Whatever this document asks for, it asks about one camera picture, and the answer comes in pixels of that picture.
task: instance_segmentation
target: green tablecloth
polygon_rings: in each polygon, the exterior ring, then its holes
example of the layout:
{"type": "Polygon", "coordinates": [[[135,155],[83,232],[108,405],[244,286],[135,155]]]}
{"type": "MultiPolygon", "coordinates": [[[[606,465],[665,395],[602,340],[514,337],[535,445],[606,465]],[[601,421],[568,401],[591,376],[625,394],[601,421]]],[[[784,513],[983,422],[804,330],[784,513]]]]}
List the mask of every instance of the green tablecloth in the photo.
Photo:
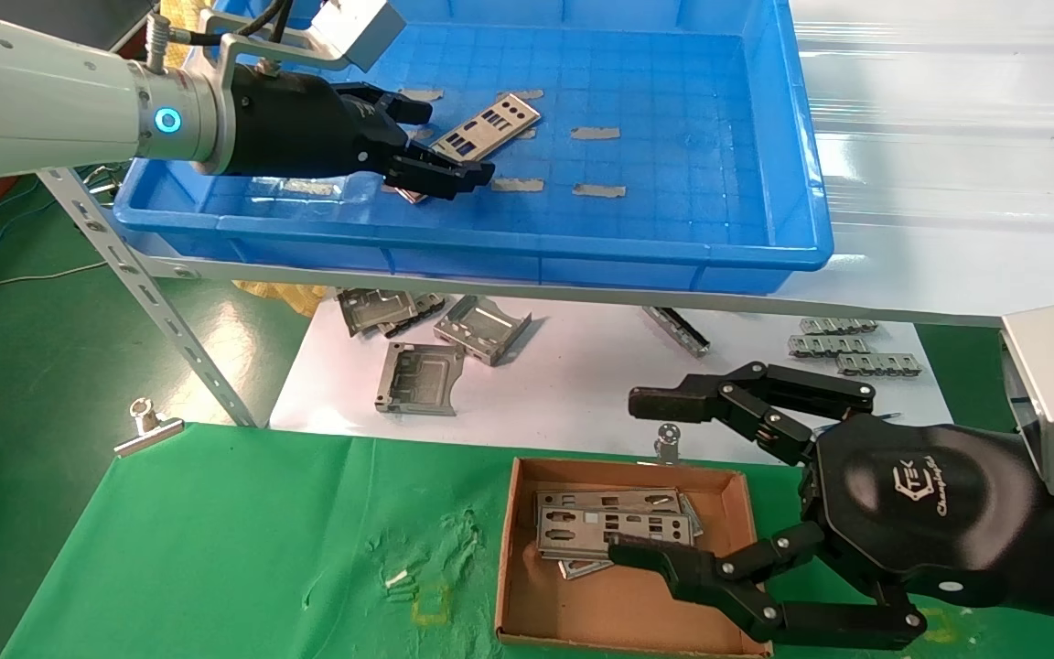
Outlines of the green tablecloth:
{"type": "MultiPolygon", "coordinates": [[[[598,656],[494,639],[499,535],[516,454],[543,453],[191,426],[113,464],[3,656],[598,656]],[[421,595],[410,579],[385,588],[410,567],[421,595]]],[[[738,468],[760,535],[798,520],[795,468],[738,468]]],[[[857,600],[819,562],[770,589],[857,600]]],[[[932,629],[896,656],[1054,658],[1053,619],[934,600],[921,607],[932,629]]],[[[777,656],[894,654],[777,646],[777,656]]]]}

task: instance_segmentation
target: white surface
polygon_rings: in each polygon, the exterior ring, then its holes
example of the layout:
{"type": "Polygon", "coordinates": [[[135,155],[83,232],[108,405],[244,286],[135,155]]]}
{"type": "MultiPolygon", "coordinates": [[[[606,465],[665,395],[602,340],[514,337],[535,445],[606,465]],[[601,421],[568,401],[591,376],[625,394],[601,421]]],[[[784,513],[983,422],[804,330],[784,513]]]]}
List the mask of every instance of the white surface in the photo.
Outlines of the white surface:
{"type": "Polygon", "coordinates": [[[0,176],[122,161],[135,147],[124,59],[0,21],[0,176]]]}
{"type": "MultiPolygon", "coordinates": [[[[390,415],[372,407],[389,341],[348,337],[335,301],[319,306],[271,427],[307,433],[363,434],[463,445],[540,447],[594,453],[653,456],[661,421],[628,416],[628,389],[674,387],[687,372],[727,372],[753,360],[834,372],[833,360],[787,357],[787,337],[799,317],[686,311],[710,338],[710,354],[696,360],[639,308],[497,297],[503,312],[535,321],[511,347],[513,358],[489,368],[466,358],[451,400],[457,416],[390,415]]],[[[396,341],[436,344],[425,322],[396,341]]],[[[882,324],[866,335],[875,351],[909,351],[925,371],[918,379],[865,379],[877,388],[878,412],[903,412],[895,422],[949,423],[950,412],[929,370],[912,325],[882,324]]],[[[815,427],[827,421],[794,413],[815,427]]],[[[684,459],[774,463],[721,423],[681,423],[684,459]]]]}

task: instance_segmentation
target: brown cardboard box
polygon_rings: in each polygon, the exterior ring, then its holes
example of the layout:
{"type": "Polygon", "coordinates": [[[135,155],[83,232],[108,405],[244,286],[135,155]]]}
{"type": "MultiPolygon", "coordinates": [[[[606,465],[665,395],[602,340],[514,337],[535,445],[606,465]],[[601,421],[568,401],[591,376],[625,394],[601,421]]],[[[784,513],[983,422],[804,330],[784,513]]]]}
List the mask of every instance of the brown cardboard box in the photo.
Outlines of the brown cardboard box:
{"type": "Polygon", "coordinates": [[[756,541],[745,478],[721,468],[518,459],[499,558],[494,633],[502,642],[681,656],[769,656],[716,608],[669,597],[657,573],[609,567],[562,579],[535,550],[535,492],[678,488],[702,518],[697,546],[725,555],[756,541]]]}

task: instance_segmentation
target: blue led ring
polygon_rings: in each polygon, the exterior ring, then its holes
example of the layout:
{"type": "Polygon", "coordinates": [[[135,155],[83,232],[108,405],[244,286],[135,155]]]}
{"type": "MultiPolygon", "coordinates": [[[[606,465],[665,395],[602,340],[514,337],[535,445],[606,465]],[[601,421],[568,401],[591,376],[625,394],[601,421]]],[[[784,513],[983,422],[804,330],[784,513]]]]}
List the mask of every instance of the blue led ring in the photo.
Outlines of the blue led ring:
{"type": "Polygon", "coordinates": [[[181,129],[181,113],[173,108],[162,108],[154,115],[154,124],[162,133],[176,133],[181,129]]]}

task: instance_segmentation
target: blue plastic bin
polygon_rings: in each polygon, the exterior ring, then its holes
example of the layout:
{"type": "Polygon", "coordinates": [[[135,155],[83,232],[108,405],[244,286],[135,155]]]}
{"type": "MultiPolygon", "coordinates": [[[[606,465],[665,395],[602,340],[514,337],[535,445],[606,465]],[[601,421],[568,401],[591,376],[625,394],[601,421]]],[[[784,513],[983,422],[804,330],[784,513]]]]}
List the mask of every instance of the blue plastic bin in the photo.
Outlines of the blue plastic bin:
{"type": "MultiPolygon", "coordinates": [[[[441,136],[499,93],[541,89],[532,138],[482,189],[409,205],[380,176],[206,177],[138,161],[117,220],[194,257],[599,288],[775,291],[833,251],[786,0],[392,0],[409,25],[367,74],[440,89],[441,136]],[[578,141],[578,127],[621,137],[578,141]],[[623,185],[614,199],[577,183],[623,185]]],[[[229,0],[250,14],[260,0],[229,0]]],[[[306,24],[315,0],[297,0],[306,24]]]]}

